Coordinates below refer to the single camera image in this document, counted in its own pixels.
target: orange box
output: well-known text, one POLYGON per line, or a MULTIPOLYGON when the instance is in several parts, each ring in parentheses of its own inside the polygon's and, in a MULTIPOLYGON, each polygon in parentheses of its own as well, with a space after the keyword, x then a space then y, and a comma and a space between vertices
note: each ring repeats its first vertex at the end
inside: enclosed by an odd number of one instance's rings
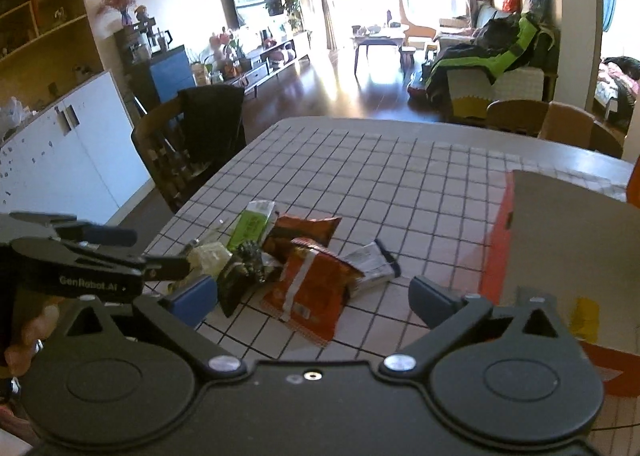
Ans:
POLYGON ((519 287, 553 295, 566 325, 577 299, 599 306, 580 343, 608 394, 640 396, 640 209, 569 182, 509 173, 479 292, 513 306, 519 287))

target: coffee table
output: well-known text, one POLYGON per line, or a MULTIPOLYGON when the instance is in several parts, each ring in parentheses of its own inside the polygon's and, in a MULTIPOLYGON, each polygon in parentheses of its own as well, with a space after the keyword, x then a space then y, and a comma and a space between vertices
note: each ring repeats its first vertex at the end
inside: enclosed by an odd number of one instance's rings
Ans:
MULTIPOLYGON (((216 307, 198 331, 247 362, 366 359, 377 364, 428 334, 408 306, 412 276, 424 274, 459 292, 477 290, 486 234, 504 192, 505 173, 512 169, 542 172, 624 199, 622 184, 632 165, 576 147, 468 126, 284 119, 214 175, 148 252, 177 254, 218 220, 225 221, 220 237, 226 242, 235 217, 256 198, 273 199, 280 211, 296 216, 342 216, 331 250, 344 254, 379 237, 399 256, 403 275, 348 302, 327 347, 310 343, 262 311, 264 287, 247 293, 230 318, 216 307)), ((165 293, 166 286, 160 282, 147 292, 165 293)), ((598 425, 633 423, 635 410, 640 411, 635 399, 607 397, 598 425)), ((634 440, 640 446, 637 430, 634 440)), ((624 434, 626 446, 631 431, 624 434)), ((612 446, 614 432, 593 437, 599 448, 607 440, 612 446)))
POLYGON ((358 69, 358 57, 360 55, 360 47, 365 45, 366 54, 369 55, 369 46, 373 45, 390 45, 400 48, 406 39, 404 32, 409 29, 409 25, 400 25, 400 27, 391 29, 385 28, 375 34, 369 34, 368 36, 353 36, 353 46, 356 49, 355 59, 353 62, 353 75, 356 75, 358 69))

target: flower vase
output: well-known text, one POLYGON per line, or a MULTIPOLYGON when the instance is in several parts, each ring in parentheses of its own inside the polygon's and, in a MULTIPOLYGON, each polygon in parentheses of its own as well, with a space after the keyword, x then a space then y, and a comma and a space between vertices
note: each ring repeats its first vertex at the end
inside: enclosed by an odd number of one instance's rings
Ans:
POLYGON ((133 20, 131 19, 131 16, 129 16, 129 11, 127 11, 126 9, 123 11, 120 11, 120 16, 121 16, 123 27, 133 24, 133 20))

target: white tile pattern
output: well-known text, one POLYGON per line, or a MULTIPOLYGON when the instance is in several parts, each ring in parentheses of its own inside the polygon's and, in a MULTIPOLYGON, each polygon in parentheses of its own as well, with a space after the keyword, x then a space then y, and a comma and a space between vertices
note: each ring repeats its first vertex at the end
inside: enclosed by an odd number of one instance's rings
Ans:
MULTIPOLYGON (((620 187, 578 172, 558 171, 515 155, 344 129, 271 126, 194 195, 148 248, 177 253, 218 226, 229 237, 238 211, 252 199, 274 199, 281 211, 342 216, 330 248, 346 253, 379 237, 399 256, 403 277, 362 292, 345 307, 336 335, 320 348, 260 309, 267 289, 253 290, 230 318, 220 307, 198 331, 249 361, 366 359, 379 363, 428 333, 408 307, 411 277, 462 292, 478 288, 486 234, 504 194, 505 172, 524 168, 624 199, 620 187)), ((166 282, 148 287, 165 292, 166 282)), ((635 399, 607 397, 608 425, 638 422, 635 399)), ((604 454, 640 449, 640 427, 591 435, 604 454)))

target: coffee maker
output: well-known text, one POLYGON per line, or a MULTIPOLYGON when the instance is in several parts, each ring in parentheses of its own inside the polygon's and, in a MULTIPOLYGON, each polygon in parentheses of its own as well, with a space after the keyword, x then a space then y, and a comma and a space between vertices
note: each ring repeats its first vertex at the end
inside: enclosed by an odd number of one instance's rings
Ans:
POLYGON ((169 51, 173 41, 171 32, 158 30, 155 18, 142 18, 114 33, 116 46, 125 70, 133 64, 150 60, 153 56, 169 51))

